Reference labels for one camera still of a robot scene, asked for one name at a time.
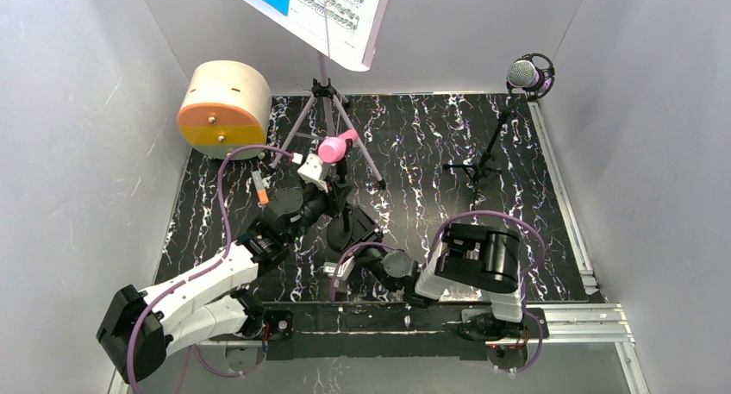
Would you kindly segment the black round-base desktop mic stand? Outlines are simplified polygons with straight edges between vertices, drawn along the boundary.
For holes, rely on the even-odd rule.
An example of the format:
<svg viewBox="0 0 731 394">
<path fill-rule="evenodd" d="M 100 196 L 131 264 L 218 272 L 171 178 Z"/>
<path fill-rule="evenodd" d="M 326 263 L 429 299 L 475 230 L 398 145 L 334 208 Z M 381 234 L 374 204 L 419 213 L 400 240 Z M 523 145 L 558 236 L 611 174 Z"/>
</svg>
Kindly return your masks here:
<svg viewBox="0 0 731 394">
<path fill-rule="evenodd" d="M 348 176 L 348 164 L 347 157 L 335 163 L 335 178 L 340 181 L 347 181 Z M 349 210 L 353 207 L 347 200 L 347 206 L 337 217 L 333 217 L 329 223 L 326 231 L 328 246 L 334 251 L 343 251 L 347 247 L 342 246 L 343 241 L 343 228 L 348 229 L 347 215 Z"/>
</svg>

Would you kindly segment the pink microphone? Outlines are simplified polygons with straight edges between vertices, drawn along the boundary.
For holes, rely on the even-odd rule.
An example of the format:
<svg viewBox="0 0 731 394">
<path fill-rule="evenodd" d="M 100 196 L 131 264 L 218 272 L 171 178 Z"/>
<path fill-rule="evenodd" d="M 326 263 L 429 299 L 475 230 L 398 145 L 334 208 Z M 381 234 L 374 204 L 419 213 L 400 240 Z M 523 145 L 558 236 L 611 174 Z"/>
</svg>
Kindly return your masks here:
<svg viewBox="0 0 731 394">
<path fill-rule="evenodd" d="M 337 136 L 329 136 L 318 147 L 317 155 L 324 163 L 337 163 L 346 157 L 349 149 L 358 139 L 359 135 L 353 129 Z"/>
</svg>

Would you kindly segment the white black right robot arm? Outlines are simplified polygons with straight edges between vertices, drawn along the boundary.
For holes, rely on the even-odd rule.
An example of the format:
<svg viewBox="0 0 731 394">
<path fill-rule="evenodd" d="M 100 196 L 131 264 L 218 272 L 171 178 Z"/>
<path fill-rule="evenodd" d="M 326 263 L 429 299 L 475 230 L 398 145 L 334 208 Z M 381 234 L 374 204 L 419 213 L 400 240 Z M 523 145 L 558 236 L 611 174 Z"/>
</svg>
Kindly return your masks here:
<svg viewBox="0 0 731 394">
<path fill-rule="evenodd" d="M 416 307 L 428 308 L 455 285 L 482 291 L 490 307 L 464 311 L 458 333 L 467 340 L 496 345 L 513 339 L 525 347 L 533 331 L 524 322 L 521 236 L 514 230 L 466 224 L 466 213 L 445 222 L 423 262 L 383 244 L 375 221 L 362 209 L 346 209 L 327 228 L 328 247 L 341 253 L 330 273 L 329 293 L 343 291 L 351 271 L 364 267 L 387 291 Z"/>
</svg>

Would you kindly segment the black tripod microphone stand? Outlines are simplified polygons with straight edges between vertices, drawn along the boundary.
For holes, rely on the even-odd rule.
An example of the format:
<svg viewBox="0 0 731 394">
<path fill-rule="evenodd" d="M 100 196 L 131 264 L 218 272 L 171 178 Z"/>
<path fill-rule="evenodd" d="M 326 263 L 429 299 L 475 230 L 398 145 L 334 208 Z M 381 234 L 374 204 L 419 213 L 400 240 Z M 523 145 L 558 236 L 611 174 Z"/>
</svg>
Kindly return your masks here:
<svg viewBox="0 0 731 394">
<path fill-rule="evenodd" d="M 480 155 L 477 164 L 454 164 L 445 163 L 441 165 L 443 171 L 459 169 L 462 170 L 468 177 L 470 185 L 472 186 L 472 200 L 470 203 L 470 209 L 474 210 L 478 200 L 478 193 L 480 190 L 481 181 L 491 173 L 500 175 L 503 171 L 498 167 L 492 167 L 489 162 L 494 159 L 492 153 L 493 147 L 496 145 L 498 138 L 506 124 L 506 122 L 514 115 L 515 112 L 515 99 L 513 96 L 508 96 L 506 105 L 498 111 L 497 114 L 497 126 L 493 131 L 490 141 L 486 149 Z"/>
</svg>

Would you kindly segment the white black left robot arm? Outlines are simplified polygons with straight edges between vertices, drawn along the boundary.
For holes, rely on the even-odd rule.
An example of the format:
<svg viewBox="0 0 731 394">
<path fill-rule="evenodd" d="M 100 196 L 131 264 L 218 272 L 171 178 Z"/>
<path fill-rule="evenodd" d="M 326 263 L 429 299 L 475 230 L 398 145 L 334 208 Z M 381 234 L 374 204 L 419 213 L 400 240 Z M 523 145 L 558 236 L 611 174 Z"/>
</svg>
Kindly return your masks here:
<svg viewBox="0 0 731 394">
<path fill-rule="evenodd" d="M 353 184 L 327 185 L 328 192 L 314 184 L 283 188 L 210 260 L 165 283 L 117 291 L 96 338 L 124 382 L 142 381 L 199 341 L 261 328 L 264 311 L 243 287 L 277 268 L 322 216 L 342 212 Z"/>
</svg>

